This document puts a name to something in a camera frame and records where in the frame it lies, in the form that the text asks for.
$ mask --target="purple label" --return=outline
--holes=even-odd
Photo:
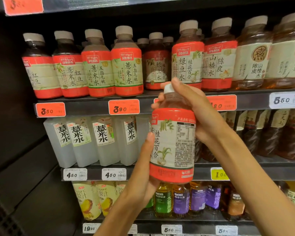
[[[191,205],[190,208],[194,211],[203,210],[205,208],[206,188],[191,189]]]
[[[215,188],[208,185],[208,189],[206,192],[205,203],[208,206],[211,206],[214,209],[218,209],[220,205],[221,198],[221,188]]]
[[[174,205],[173,211],[176,214],[186,214],[189,210],[189,191],[184,193],[174,192]]]

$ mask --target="red price tag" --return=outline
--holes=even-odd
[[[139,114],[140,102],[138,99],[109,100],[110,115]]]
[[[43,13],[43,0],[3,0],[8,16]]]
[[[36,113],[39,118],[65,117],[66,108],[63,102],[36,103]]]
[[[233,111],[237,108],[237,96],[234,94],[207,96],[207,98],[217,111]]]

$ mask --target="white cap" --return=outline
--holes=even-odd
[[[23,34],[25,41],[41,41],[45,42],[43,35],[37,33],[24,33]]]
[[[202,35],[202,30],[201,30],[201,28],[199,28],[199,29],[197,30],[196,35]]]
[[[212,23],[212,30],[222,26],[232,26],[232,18],[225,17],[221,19],[217,19]]]
[[[140,38],[137,40],[138,45],[140,44],[148,44],[149,43],[149,39],[148,38]]]
[[[87,46],[88,44],[89,44],[88,41],[83,41],[83,42],[81,43],[82,47],[85,47],[85,46]]]
[[[252,26],[252,25],[258,25],[258,24],[265,24],[266,25],[267,22],[268,22],[268,16],[252,17],[245,22],[245,27]]]
[[[173,89],[173,86],[171,84],[165,85],[164,93],[173,93],[175,90]]]
[[[152,32],[148,36],[149,39],[163,39],[163,33],[162,32]]]
[[[103,39],[103,33],[101,30],[98,30],[98,29],[86,29],[84,33],[85,33],[85,38],[98,37]]]
[[[187,29],[198,29],[198,21],[196,20],[189,20],[189,21],[184,21],[181,22],[180,26],[179,26],[179,33],[183,30],[187,30]]]
[[[163,37],[163,43],[166,42],[174,42],[174,38],[172,36]]]
[[[133,37],[132,27],[127,25],[120,25],[116,27],[116,36],[120,34],[129,34],[129,35],[132,35]]]
[[[284,16],[281,20],[281,24],[295,21],[295,12]]]
[[[57,30],[54,33],[55,33],[55,38],[56,39],[71,39],[71,40],[74,40],[73,34],[71,32],[69,32],[69,31]]]

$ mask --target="yellow price tag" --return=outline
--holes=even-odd
[[[211,180],[229,181],[229,178],[222,167],[211,167]]]

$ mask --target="price tag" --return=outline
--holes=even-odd
[[[39,118],[65,117],[66,108],[64,102],[36,103],[36,113]]]
[[[207,98],[217,111],[233,111],[237,108],[237,96],[234,94],[213,95]]]
[[[162,234],[182,234],[181,224],[162,224]]]
[[[84,234],[94,234],[99,226],[101,226],[100,223],[83,223],[82,232]]]
[[[271,109],[295,108],[295,92],[270,93],[269,107]]]
[[[211,180],[229,181],[229,178],[222,167],[211,167]]]
[[[103,168],[103,181],[125,181],[127,180],[126,168]]]
[[[109,100],[108,110],[110,115],[139,114],[140,102],[138,99]]]
[[[128,234],[137,234],[138,233],[138,226],[133,224],[128,232]]]
[[[238,227],[236,225],[217,225],[215,226],[216,235],[238,235]]]
[[[86,168],[67,168],[63,169],[64,181],[86,181],[87,169]]]
[[[8,16],[43,13],[42,0],[3,0],[4,10]]]

